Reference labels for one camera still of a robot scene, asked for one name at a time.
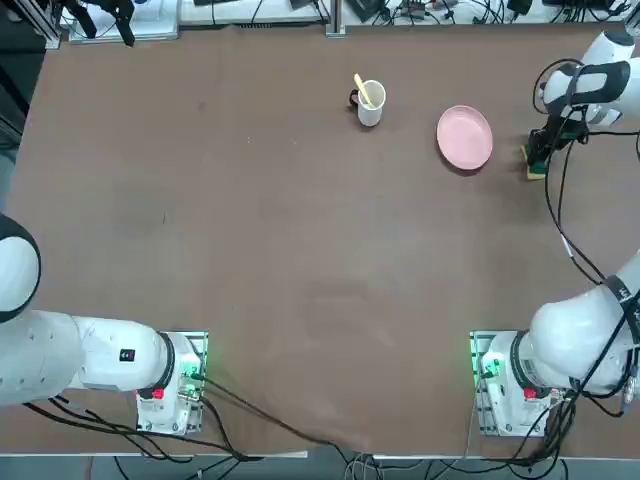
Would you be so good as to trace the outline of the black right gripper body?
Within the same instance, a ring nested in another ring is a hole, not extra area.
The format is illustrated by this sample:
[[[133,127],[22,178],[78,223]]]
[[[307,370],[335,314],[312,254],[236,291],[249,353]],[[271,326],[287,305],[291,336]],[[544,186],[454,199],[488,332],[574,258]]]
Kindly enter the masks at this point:
[[[543,127],[542,147],[544,150],[562,150],[567,140],[564,138],[566,117],[548,115]]]

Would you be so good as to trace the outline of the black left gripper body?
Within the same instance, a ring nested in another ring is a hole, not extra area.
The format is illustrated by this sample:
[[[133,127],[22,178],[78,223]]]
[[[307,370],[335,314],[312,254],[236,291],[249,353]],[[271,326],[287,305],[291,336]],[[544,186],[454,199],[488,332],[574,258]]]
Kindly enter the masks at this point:
[[[64,0],[60,1],[69,12],[79,12],[85,4],[95,5],[106,12],[133,12],[134,3],[131,0]]]

